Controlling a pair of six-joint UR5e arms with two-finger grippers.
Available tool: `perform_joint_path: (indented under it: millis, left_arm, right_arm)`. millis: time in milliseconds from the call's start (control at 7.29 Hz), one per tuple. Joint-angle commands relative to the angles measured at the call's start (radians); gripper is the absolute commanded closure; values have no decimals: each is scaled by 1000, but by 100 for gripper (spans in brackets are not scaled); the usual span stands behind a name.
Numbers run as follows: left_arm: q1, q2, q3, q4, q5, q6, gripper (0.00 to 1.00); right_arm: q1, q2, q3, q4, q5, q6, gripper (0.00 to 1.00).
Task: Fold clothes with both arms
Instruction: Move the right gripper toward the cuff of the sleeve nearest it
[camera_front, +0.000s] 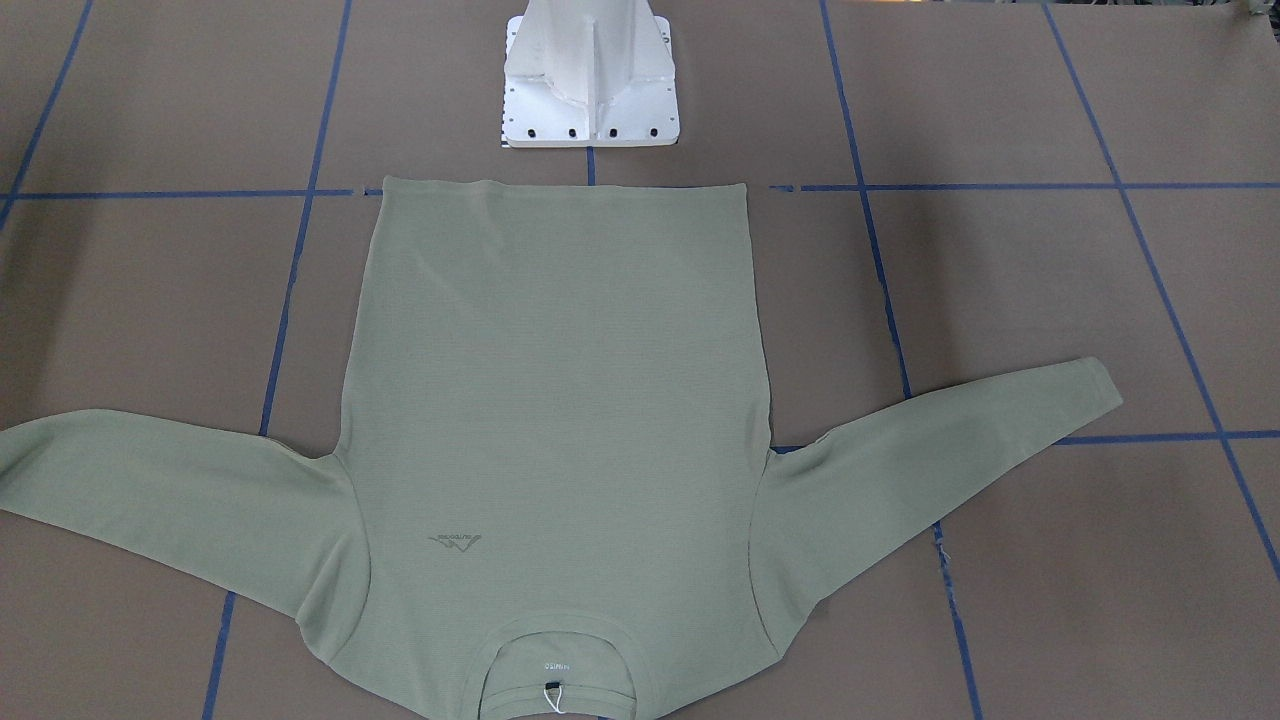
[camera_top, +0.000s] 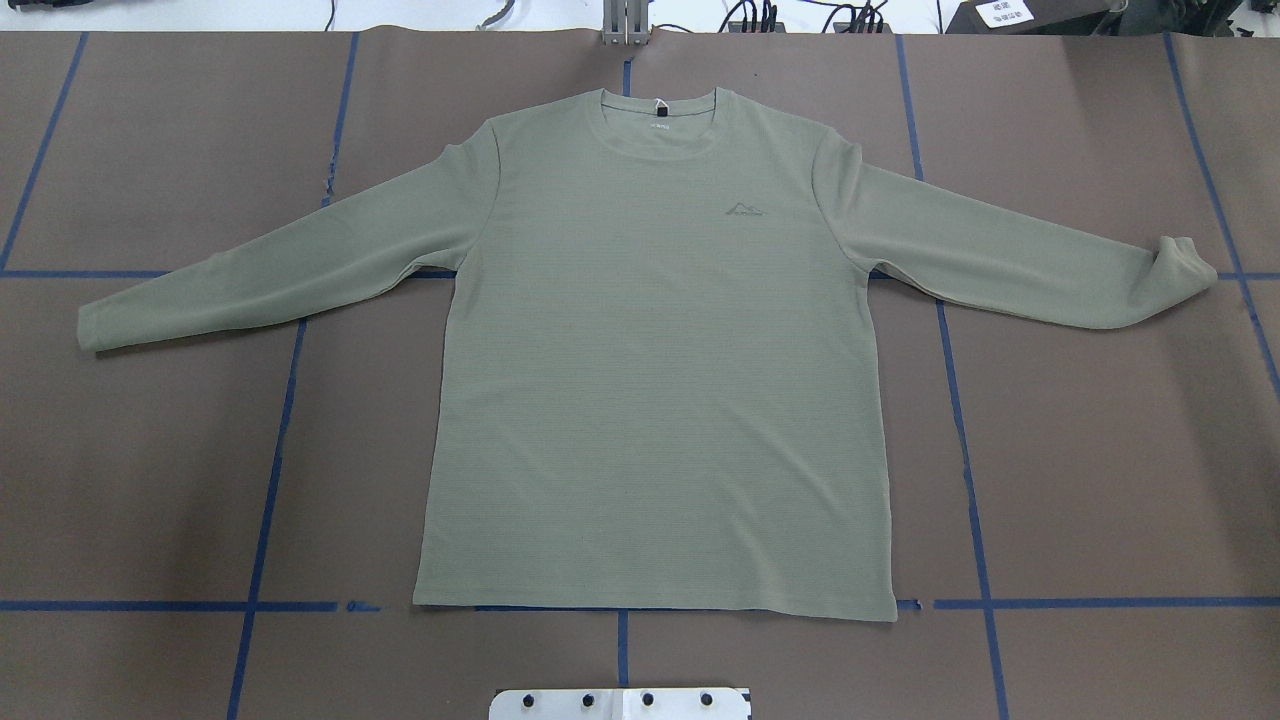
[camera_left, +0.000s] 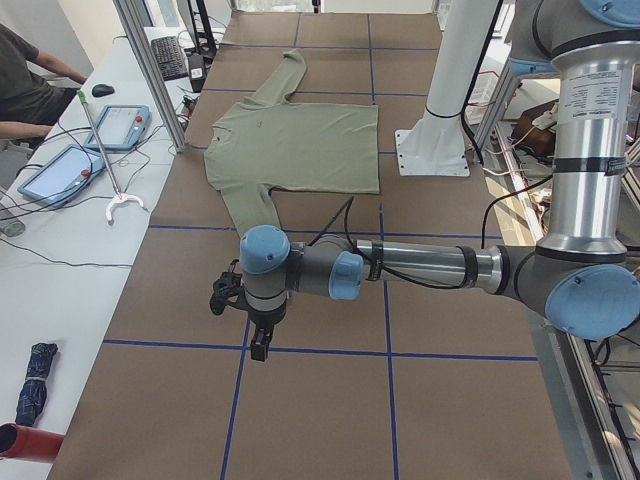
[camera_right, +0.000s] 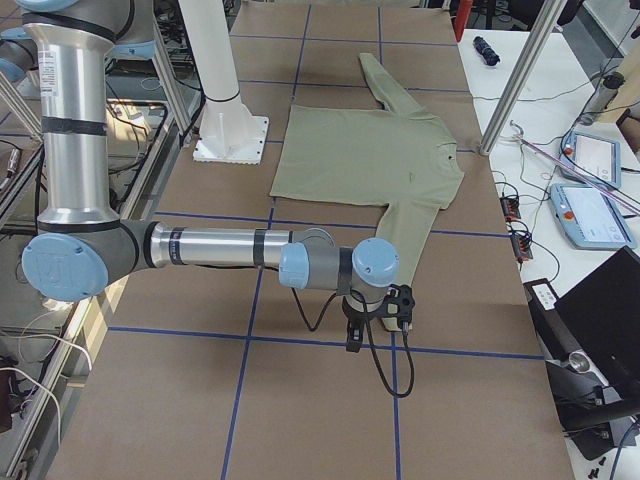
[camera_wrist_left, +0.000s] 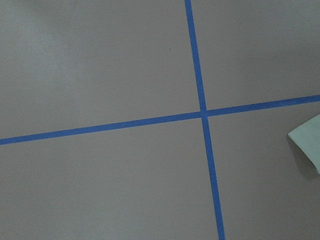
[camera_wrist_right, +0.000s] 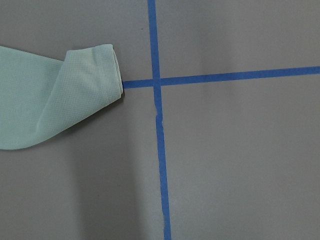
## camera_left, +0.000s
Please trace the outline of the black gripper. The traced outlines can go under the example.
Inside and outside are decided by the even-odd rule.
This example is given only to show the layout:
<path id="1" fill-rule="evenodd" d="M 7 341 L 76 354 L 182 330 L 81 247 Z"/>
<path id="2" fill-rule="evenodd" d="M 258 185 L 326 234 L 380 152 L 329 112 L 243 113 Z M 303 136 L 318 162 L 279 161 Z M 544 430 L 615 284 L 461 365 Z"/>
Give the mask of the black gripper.
<path id="1" fill-rule="evenodd" d="M 273 337 L 274 325 L 260 325 L 255 327 L 251 340 L 250 354 L 254 361 L 266 361 L 269 355 L 269 346 Z"/>

